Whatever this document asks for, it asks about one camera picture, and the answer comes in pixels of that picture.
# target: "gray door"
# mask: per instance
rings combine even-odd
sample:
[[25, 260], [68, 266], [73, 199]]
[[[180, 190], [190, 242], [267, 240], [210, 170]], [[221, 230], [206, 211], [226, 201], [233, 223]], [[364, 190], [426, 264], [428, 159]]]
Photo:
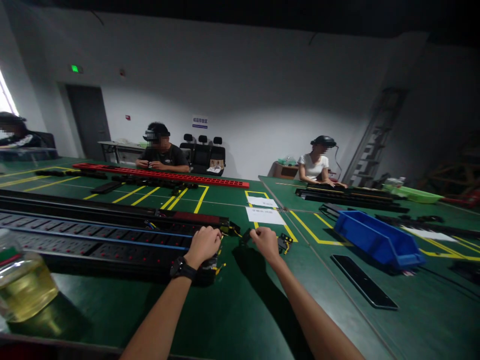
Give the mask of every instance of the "gray door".
[[88, 159], [104, 161], [99, 141], [110, 141], [102, 89], [65, 85], [83, 153]]

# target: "black watch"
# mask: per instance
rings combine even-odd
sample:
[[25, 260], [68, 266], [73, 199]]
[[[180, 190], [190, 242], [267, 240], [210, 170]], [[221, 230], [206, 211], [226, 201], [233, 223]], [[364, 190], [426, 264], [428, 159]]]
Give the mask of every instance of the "black watch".
[[187, 260], [183, 256], [179, 256], [171, 266], [170, 276], [172, 278], [178, 278], [184, 276], [190, 280], [194, 280], [197, 275], [197, 270], [187, 264]]

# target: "exit sign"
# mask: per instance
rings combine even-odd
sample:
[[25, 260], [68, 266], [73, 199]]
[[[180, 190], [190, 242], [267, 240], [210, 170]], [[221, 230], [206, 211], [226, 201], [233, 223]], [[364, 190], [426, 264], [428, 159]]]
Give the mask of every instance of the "exit sign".
[[84, 68], [81, 67], [80, 65], [75, 65], [75, 64], [68, 65], [68, 70], [70, 70], [72, 73], [77, 73], [77, 74], [84, 73]]

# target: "white t-shirt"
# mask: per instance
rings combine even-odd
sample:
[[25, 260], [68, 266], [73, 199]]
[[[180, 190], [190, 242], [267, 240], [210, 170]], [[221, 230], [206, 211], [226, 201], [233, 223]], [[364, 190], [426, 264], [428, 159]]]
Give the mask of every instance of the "white t-shirt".
[[[317, 176], [322, 173], [324, 168], [329, 167], [329, 158], [326, 156], [321, 156], [320, 161], [314, 164], [310, 154], [308, 153], [300, 156], [298, 163], [305, 165], [305, 176], [309, 179], [315, 180]], [[295, 180], [300, 180], [300, 170], [296, 173]]]

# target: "green workbench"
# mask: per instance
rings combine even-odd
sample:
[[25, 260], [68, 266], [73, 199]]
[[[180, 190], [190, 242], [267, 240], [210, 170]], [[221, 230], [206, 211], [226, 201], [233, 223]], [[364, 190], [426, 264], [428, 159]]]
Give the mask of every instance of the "green workbench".
[[[239, 188], [199, 187], [172, 198], [170, 189], [123, 185], [109, 194], [91, 196], [90, 189], [105, 180], [35, 175], [36, 170], [50, 167], [71, 169], [78, 162], [61, 158], [35, 165], [3, 163], [0, 189], [225, 216], [242, 232], [254, 227], [244, 209], [247, 193]], [[416, 276], [390, 276], [366, 262], [354, 247], [345, 246], [330, 229], [334, 222], [318, 217], [319, 203], [295, 196], [293, 185], [300, 183], [269, 177], [249, 183], [248, 195], [274, 198], [288, 208], [280, 212], [286, 226], [270, 226], [277, 234], [290, 234], [297, 240], [285, 261], [367, 359], [477, 357], [478, 287], [448, 270], [452, 259], [479, 256], [480, 260], [476, 243], [439, 248], [418, 239], [419, 246], [432, 254], [425, 255], [425, 269]], [[404, 206], [411, 208], [413, 216], [440, 215], [447, 225], [466, 229], [472, 229], [479, 218], [440, 204], [405, 202]], [[219, 260], [226, 267], [214, 285], [190, 290], [171, 353], [208, 359], [302, 358], [306, 345], [279, 281], [256, 251], [240, 251], [238, 243], [238, 237], [224, 237]], [[331, 254], [351, 256], [399, 305], [399, 311], [371, 307], [332, 263]], [[112, 277], [53, 276], [61, 296], [25, 323], [0, 320], [1, 337], [121, 349], [165, 288]]]

